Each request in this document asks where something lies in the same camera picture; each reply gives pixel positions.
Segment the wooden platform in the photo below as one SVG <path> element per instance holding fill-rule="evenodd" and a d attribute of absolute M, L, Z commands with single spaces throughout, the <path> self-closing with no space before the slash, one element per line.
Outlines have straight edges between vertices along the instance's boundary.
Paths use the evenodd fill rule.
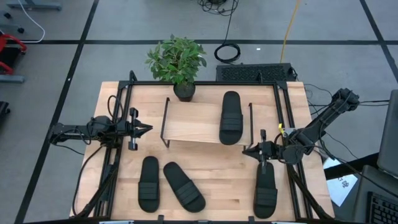
<path fill-rule="evenodd" d="M 167 107 L 164 139 L 221 144 L 219 131 L 222 102 L 223 99 L 218 104 L 170 101 Z M 242 105 L 241 110 L 243 133 L 235 145 L 248 146 L 251 143 L 250 107 Z"/>
<path fill-rule="evenodd" d="M 117 92 L 117 82 L 104 82 L 99 93 L 95 116 L 108 115 L 106 102 L 109 95 Z M 278 134 L 278 119 L 274 92 L 268 86 L 197 86 L 194 103 L 221 105 L 227 91 L 236 91 L 241 104 L 253 103 L 254 143 L 261 140 L 260 129 L 267 131 L 268 139 Z M 289 94 L 296 126 L 304 127 L 311 122 L 310 111 L 302 83 L 289 83 Z M 121 164 L 118 173 L 112 219 L 156 220 L 164 215 L 165 220 L 248 220 L 254 216 L 252 202 L 258 162 L 241 153 L 241 146 L 173 141 L 167 149 L 160 139 L 160 130 L 166 97 L 173 102 L 172 86 L 134 86 L 130 106 L 139 110 L 139 119 L 154 126 L 153 130 L 138 139 L 138 151 L 127 149 L 129 138 L 124 139 Z M 284 99 L 280 91 L 282 107 Z M 85 159 L 98 147 L 94 142 L 86 148 Z M 98 188 L 105 150 L 100 151 L 87 163 L 81 177 L 76 209 L 80 211 Z M 160 167 L 160 207 L 155 213 L 140 209 L 137 196 L 142 160 L 155 156 Z M 182 208 L 163 175 L 163 166 L 176 162 L 191 178 L 206 200 L 206 208 L 199 213 L 190 213 Z M 269 220 L 294 220 L 289 182 L 285 165 L 272 161 L 278 189 L 277 208 Z M 320 156 L 312 153 L 304 156 L 303 166 L 309 191 L 325 211 L 333 214 Z M 305 216 L 302 194 L 297 188 L 301 214 Z"/>

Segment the wooden shelf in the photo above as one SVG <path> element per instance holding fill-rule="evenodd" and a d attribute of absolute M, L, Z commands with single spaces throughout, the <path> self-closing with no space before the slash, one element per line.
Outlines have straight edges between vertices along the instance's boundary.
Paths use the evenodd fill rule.
<path fill-rule="evenodd" d="M 194 141 L 221 144 L 219 138 L 221 105 L 166 101 L 164 122 L 160 137 L 166 140 Z M 235 145 L 252 144 L 251 104 L 242 105 L 243 134 Z"/>

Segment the floor tile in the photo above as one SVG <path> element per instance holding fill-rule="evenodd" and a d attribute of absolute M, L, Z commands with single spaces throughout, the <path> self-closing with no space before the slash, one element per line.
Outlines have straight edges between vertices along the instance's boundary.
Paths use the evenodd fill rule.
<path fill-rule="evenodd" d="M 390 50 L 391 56 L 398 66 L 398 45 L 390 45 L 388 46 L 388 49 Z"/>
<path fill-rule="evenodd" d="M 25 83 L 0 83 L 1 100 L 11 109 L 0 129 L 1 223 L 14 222 L 75 50 L 76 45 L 30 45 L 16 68 Z"/>
<path fill-rule="evenodd" d="M 94 114 L 101 82 L 125 80 L 130 70 L 134 70 L 138 80 L 153 80 L 144 61 L 147 51 L 154 47 L 155 45 L 84 46 L 59 121 L 76 125 L 87 123 Z M 204 45 L 203 48 L 208 52 L 205 56 L 207 68 L 201 68 L 198 80 L 215 80 L 216 66 L 221 64 L 212 54 L 217 45 Z M 242 45 L 241 51 L 243 56 L 238 63 L 272 63 L 278 59 L 280 46 Z M 232 54 L 234 49 L 220 51 L 220 57 L 232 57 Z M 85 150 L 81 141 L 67 141 L 63 145 L 79 152 Z M 27 222 L 63 219 L 69 216 L 81 163 L 80 155 L 67 149 L 50 147 L 27 212 Z"/>
<path fill-rule="evenodd" d="M 366 0 L 366 3 L 384 40 L 398 40 L 398 30 L 396 29 L 398 2 L 395 0 Z"/>
<path fill-rule="evenodd" d="M 223 8 L 229 9 L 231 3 Z M 291 0 L 241 1 L 233 14 L 228 38 L 283 39 L 294 6 Z M 196 1 L 101 0 L 88 39 L 156 40 L 168 39 L 170 34 L 224 39 L 228 19 L 203 12 Z M 289 38 L 374 40 L 375 36 L 359 1 L 305 0 Z"/>
<path fill-rule="evenodd" d="M 27 13 L 45 29 L 45 40 L 79 40 L 93 0 L 62 0 L 61 3 L 61 11 L 34 9 L 27 10 Z M 9 12 L 12 16 L 12 20 L 7 20 L 2 16 L 0 24 L 13 22 L 25 29 L 23 34 L 19 34 L 16 29 L 5 29 L 0 26 L 5 33 L 22 40 L 39 40 L 41 38 L 42 30 L 30 21 L 21 9 L 10 9 L 6 6 L 6 1 L 2 1 L 0 9 Z"/>
<path fill-rule="evenodd" d="M 291 62 L 300 81 L 311 83 L 334 94 L 349 88 L 360 101 L 388 100 L 398 87 L 380 46 L 304 46 L 289 45 L 286 62 Z M 314 104 L 328 104 L 330 96 L 307 86 L 307 96 Z M 387 107 L 359 106 L 336 119 L 326 131 L 346 144 L 357 157 L 379 150 Z M 339 143 L 324 137 L 326 146 L 336 156 L 350 161 L 353 156 Z"/>

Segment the black slipper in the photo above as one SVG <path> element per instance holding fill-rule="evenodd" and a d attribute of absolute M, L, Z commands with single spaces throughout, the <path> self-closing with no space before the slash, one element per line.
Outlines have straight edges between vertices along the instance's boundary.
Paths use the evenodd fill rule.
<path fill-rule="evenodd" d="M 159 207 L 159 162 L 148 156 L 142 162 L 138 183 L 138 204 L 145 212 L 155 212 Z"/>
<path fill-rule="evenodd" d="M 163 172 L 183 208 L 188 212 L 200 212 L 205 208 L 205 198 L 178 164 L 169 162 Z"/>
<path fill-rule="evenodd" d="M 241 98 L 235 91 L 224 94 L 220 121 L 220 141 L 224 145 L 237 143 L 243 133 Z"/>
<path fill-rule="evenodd" d="M 275 187 L 274 166 L 267 162 L 266 170 L 266 174 L 262 174 L 261 163 L 257 167 L 253 209 L 259 218 L 271 217 L 276 208 L 278 190 Z"/>

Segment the coiled black cable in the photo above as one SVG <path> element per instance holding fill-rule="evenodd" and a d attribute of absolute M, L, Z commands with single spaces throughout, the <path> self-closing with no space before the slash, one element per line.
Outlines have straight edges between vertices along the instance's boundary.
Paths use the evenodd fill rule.
<path fill-rule="evenodd" d="M 238 6 L 239 0 L 233 0 L 235 5 L 232 9 L 220 9 L 226 0 L 198 0 L 197 3 L 201 6 L 203 12 L 208 12 L 214 15 L 230 16 Z"/>
<path fill-rule="evenodd" d="M 224 42 L 223 42 L 219 47 L 217 47 L 217 49 L 214 51 L 214 57 L 215 57 L 217 60 L 219 60 L 220 62 L 223 62 L 223 63 L 230 64 L 230 65 L 233 65 L 232 62 L 236 61 L 236 60 L 239 59 L 240 56 L 241 56 L 241 49 L 239 48 L 239 46 L 238 46 L 237 44 L 234 44 L 234 43 L 228 43 L 228 44 L 226 44 L 226 39 L 227 39 L 227 37 L 228 37 L 228 32 L 229 32 L 229 26 L 231 25 L 232 13 L 233 13 L 234 10 L 236 9 L 236 7 L 234 7 L 234 6 L 235 6 L 235 3 L 236 3 L 236 6 L 238 6 L 238 1 L 237 1 L 237 0 L 233 0 L 233 2 L 232 2 L 232 8 L 231 8 L 231 14 L 229 15 L 228 28 L 227 28 L 227 30 L 226 30 L 225 40 L 224 40 Z M 236 51 L 237 51 L 237 52 L 236 52 L 236 55 L 235 55 L 234 57 L 232 57 L 232 58 L 229 58 L 229 59 L 222 59 L 222 58 L 220 58 L 220 57 L 218 56 L 218 51 L 219 51 L 220 49 L 222 49 L 223 47 L 232 47 L 232 48 L 236 49 Z"/>

